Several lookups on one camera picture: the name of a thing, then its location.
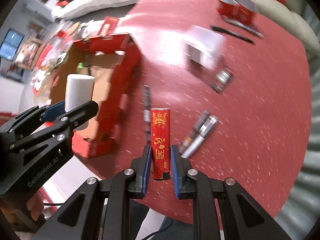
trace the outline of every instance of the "red can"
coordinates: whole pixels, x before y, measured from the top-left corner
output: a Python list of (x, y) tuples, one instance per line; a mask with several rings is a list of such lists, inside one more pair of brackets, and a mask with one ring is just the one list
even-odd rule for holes
[(257, 11), (255, 3), (250, 0), (238, 0), (238, 3), (239, 9), (236, 19), (245, 25), (252, 24)]
[(235, 0), (219, 0), (218, 14), (235, 18), (238, 11), (238, 3)]
[(153, 179), (170, 179), (170, 109), (151, 109)]

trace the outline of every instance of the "person's leg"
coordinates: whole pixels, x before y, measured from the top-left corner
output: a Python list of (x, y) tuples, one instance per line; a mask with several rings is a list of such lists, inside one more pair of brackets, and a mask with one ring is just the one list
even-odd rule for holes
[[(166, 217), (159, 230), (170, 225), (171, 220)], [(152, 240), (193, 240), (193, 226), (178, 220), (173, 220), (172, 226), (166, 231), (156, 234)]]
[(149, 208), (130, 199), (130, 240), (135, 240)]

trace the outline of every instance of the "window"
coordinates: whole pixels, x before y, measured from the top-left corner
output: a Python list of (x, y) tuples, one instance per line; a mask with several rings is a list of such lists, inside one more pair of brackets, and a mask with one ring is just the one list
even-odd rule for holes
[(13, 60), (24, 35), (14, 29), (9, 29), (0, 48), (0, 57), (7, 60)]

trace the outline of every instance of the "triangular cutout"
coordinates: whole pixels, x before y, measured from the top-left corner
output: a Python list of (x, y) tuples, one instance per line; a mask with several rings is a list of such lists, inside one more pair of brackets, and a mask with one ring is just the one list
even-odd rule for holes
[(71, 203), (63, 213), (58, 217), (57, 221), (61, 224), (65, 224), (70, 227), (75, 227), (82, 209), (82, 205), (85, 199), (85, 194), (80, 194)]
[(258, 211), (248, 202), (248, 200), (241, 194), (237, 195), (237, 199), (241, 208), (245, 225), (248, 228), (255, 227), (264, 222), (263, 217)]

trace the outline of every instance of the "red tablecloth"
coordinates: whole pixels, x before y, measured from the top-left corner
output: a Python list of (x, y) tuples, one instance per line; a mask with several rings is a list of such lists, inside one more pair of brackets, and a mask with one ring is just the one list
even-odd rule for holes
[[(129, 32), (143, 54), (142, 77), (122, 134), (120, 150), (82, 160), (102, 178), (128, 168), (145, 143), (142, 87), (151, 89), (153, 107), (171, 109), (171, 140), (178, 144), (204, 109), (217, 125), (191, 158), (215, 179), (235, 178), (271, 216), (284, 204), (300, 171), (311, 121), (311, 82), (302, 43), (262, 15), (257, 38), (223, 22), (217, 0), (140, 0), (116, 33)], [(253, 39), (256, 45), (226, 36), (223, 50), (234, 79), (222, 95), (186, 70), (183, 34), (191, 25), (218, 25)], [(191, 201), (175, 198), (172, 180), (150, 179), (141, 203), (166, 216), (191, 223)]]

